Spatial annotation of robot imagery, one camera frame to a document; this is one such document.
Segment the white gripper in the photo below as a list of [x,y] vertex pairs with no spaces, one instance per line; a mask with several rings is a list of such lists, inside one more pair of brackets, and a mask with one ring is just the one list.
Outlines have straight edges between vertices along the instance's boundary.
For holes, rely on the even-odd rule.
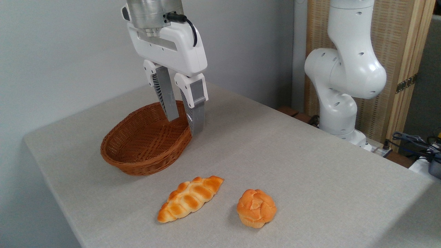
[[207,59],[197,29],[184,18],[182,5],[124,5],[121,9],[136,52],[145,59],[148,84],[153,87],[168,121],[179,117],[170,74],[181,90],[192,136],[202,132]]

